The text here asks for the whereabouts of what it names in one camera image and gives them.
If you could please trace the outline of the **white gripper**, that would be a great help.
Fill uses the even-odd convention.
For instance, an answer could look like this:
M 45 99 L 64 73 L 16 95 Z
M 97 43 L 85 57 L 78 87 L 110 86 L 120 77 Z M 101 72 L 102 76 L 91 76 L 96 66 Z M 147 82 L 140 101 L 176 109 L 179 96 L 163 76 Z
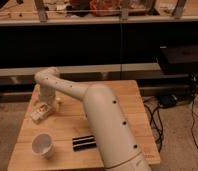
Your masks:
M 52 105 L 56 98 L 56 90 L 48 86 L 40 86 L 38 98 L 41 102 Z

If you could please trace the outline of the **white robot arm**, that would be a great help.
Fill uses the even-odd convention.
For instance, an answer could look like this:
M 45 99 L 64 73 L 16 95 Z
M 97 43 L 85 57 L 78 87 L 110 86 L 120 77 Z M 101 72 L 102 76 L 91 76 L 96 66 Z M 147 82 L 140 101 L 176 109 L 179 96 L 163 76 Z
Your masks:
M 113 90 L 104 84 L 86 85 L 59 75 L 56 67 L 35 74 L 39 98 L 51 101 L 59 91 L 82 102 L 105 171 L 152 171 Z

